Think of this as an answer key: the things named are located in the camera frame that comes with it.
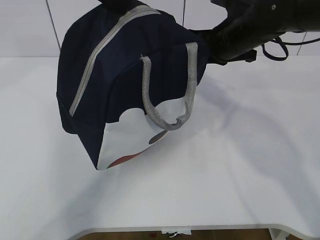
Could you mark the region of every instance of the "black cable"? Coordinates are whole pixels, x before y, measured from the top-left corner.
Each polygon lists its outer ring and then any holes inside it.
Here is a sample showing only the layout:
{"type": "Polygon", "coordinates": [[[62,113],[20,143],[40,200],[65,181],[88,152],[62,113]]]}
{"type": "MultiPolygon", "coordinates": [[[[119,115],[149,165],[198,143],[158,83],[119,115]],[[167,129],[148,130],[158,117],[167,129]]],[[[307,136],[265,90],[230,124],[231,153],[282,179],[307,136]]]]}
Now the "black cable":
{"type": "Polygon", "coordinates": [[[284,57],[280,57],[280,56],[273,56],[271,55],[270,53],[268,53],[266,51],[266,47],[264,44],[262,44],[262,52],[263,54],[268,58],[268,59],[271,59],[271,60],[274,60],[274,61],[284,61],[284,60],[287,60],[287,58],[289,57],[289,51],[288,51],[288,48],[286,46],[286,44],[281,40],[281,38],[278,36],[274,39],[276,41],[277,44],[279,44],[281,46],[281,48],[283,49],[284,53],[285,53],[285,56],[284,57]]]}
{"type": "MultiPolygon", "coordinates": [[[[277,40],[271,40],[271,42],[276,43],[276,44],[280,44],[277,40]]],[[[302,41],[302,42],[286,42],[283,41],[284,45],[288,45],[288,46],[301,46],[301,45],[306,45],[306,44],[313,44],[316,42],[320,42],[320,37],[310,40],[310,41],[302,41]]]]}

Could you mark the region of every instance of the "navy blue bag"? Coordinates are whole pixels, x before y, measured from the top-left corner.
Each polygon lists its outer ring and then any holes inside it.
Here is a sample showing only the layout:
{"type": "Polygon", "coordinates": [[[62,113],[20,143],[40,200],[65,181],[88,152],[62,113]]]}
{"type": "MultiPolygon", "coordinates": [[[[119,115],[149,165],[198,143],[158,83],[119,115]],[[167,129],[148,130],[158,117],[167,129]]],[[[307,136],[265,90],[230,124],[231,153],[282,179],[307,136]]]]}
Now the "navy blue bag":
{"type": "Polygon", "coordinates": [[[57,99],[63,129],[77,134],[98,170],[148,149],[190,117],[208,62],[206,43],[137,0],[101,4],[67,31],[57,99]]]}

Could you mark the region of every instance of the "gray zipper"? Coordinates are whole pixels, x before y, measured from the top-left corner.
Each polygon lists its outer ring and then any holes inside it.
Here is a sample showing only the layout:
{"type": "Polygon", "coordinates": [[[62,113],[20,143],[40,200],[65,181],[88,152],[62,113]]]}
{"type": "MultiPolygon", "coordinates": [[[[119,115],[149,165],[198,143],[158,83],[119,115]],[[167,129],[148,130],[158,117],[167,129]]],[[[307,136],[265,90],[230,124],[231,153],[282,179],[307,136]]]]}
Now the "gray zipper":
{"type": "Polygon", "coordinates": [[[91,73],[95,66],[95,61],[98,56],[98,54],[104,49],[104,47],[116,36],[116,34],[123,28],[127,23],[130,21],[147,16],[152,14],[160,14],[157,10],[147,6],[147,5],[140,5],[132,10],[128,11],[125,15],[123,15],[117,24],[112,28],[112,30],[103,38],[103,40],[95,47],[93,52],[91,53],[89,60],[85,66],[82,79],[80,82],[80,85],[78,87],[78,90],[76,92],[75,98],[73,100],[73,103],[70,107],[69,113],[71,117],[74,116],[77,107],[81,101],[82,96],[85,93],[86,87],[88,85],[91,73]]]}

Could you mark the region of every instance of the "gray handle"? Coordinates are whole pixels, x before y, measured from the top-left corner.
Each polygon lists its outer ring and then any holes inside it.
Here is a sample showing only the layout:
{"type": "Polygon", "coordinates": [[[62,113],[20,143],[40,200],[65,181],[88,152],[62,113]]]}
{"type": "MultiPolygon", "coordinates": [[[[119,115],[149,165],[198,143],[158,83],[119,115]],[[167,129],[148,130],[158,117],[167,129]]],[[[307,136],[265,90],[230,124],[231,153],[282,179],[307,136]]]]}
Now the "gray handle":
{"type": "Polygon", "coordinates": [[[188,55],[188,80],[184,96],[185,114],[177,117],[176,123],[170,124],[166,122],[158,110],[152,105],[149,95],[150,74],[152,63],[148,56],[143,56],[143,72],[142,72],[142,101],[146,113],[159,128],[166,131],[174,131],[181,128],[190,118],[192,108],[194,106],[196,88],[197,88],[197,65],[198,65],[198,44],[196,42],[187,43],[188,55]]]}

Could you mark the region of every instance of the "wooden floor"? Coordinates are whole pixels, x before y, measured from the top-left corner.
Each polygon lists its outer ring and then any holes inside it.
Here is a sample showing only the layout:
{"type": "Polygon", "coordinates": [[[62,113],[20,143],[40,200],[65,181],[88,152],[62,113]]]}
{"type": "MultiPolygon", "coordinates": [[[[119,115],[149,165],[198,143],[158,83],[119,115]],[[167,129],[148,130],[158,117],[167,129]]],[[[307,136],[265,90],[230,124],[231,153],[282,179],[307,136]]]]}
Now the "wooden floor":
{"type": "MultiPolygon", "coordinates": [[[[159,231],[145,232],[100,232],[81,237],[79,240],[271,240],[267,229],[198,230],[192,235],[170,238],[159,231]]],[[[287,240],[298,240],[290,236],[287,240]]]]}

